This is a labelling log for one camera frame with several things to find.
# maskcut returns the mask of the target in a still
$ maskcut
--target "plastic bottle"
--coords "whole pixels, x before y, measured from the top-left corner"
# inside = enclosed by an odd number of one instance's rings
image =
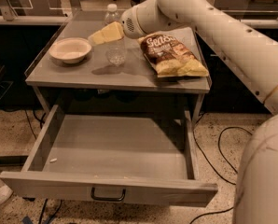
[[[113,21],[119,22],[119,20],[120,16],[118,14],[117,5],[109,4],[107,6],[106,14],[104,15],[104,25],[108,25]],[[107,60],[115,66],[120,66],[124,64],[126,60],[126,49],[124,39],[108,43],[105,56]]]

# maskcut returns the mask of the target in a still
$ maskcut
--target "table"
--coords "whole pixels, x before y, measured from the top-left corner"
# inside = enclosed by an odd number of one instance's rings
[[[87,38],[104,13],[78,12],[57,39]],[[202,60],[190,28],[169,32]],[[192,129],[209,77],[157,78],[137,41],[126,38],[127,62],[109,65],[106,45],[83,62],[67,65],[46,53],[27,72],[49,113],[22,171],[1,178],[21,196],[163,205],[205,206],[216,184],[198,181]],[[42,89],[63,90],[51,104]],[[70,89],[136,93],[130,102],[114,96],[68,102]]]

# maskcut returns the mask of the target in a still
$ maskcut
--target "brown snack packet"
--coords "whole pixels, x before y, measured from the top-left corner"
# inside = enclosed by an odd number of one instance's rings
[[[171,35],[153,34],[138,39],[140,48],[158,77],[207,77],[208,70]]]

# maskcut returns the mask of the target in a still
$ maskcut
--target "drawer handle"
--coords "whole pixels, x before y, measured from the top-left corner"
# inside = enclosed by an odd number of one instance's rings
[[[91,198],[95,201],[104,201],[104,202],[121,202],[124,200],[125,196],[126,196],[126,189],[123,189],[122,190],[122,194],[121,194],[121,197],[119,198],[105,198],[105,197],[97,197],[94,195],[94,191],[95,191],[95,188],[92,188],[91,189]]]

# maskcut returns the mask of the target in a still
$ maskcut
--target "concrete floor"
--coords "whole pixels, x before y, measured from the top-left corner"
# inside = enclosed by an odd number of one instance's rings
[[[105,9],[110,2],[113,1],[82,0],[81,5],[84,10],[92,7]],[[130,0],[118,0],[116,3],[119,8],[130,7]],[[36,113],[40,117],[42,111],[39,110]],[[38,121],[31,110],[27,110],[27,115],[35,135],[38,135],[40,132]],[[235,182],[236,174],[232,172],[218,152],[218,136],[228,127],[241,127],[252,133],[269,117],[270,115],[267,114],[206,113],[195,129],[196,139],[220,174]],[[239,167],[243,149],[249,139],[250,135],[240,129],[227,130],[222,136],[223,151],[236,168]],[[0,156],[28,155],[34,142],[35,138],[24,110],[14,112],[0,110]],[[200,180],[218,185],[217,195],[206,208],[63,201],[53,223],[187,224],[198,215],[232,207],[235,187],[226,183],[213,171],[198,149],[197,158]],[[4,170],[19,171],[20,167],[1,167],[0,173]],[[22,223],[24,217],[29,217],[33,223],[37,223],[44,201],[43,199],[27,201],[14,193],[6,203],[0,206],[0,224]],[[59,200],[49,200],[43,220],[54,213],[59,204]],[[232,211],[229,211],[220,215],[202,217],[194,224],[230,224],[231,217]]]

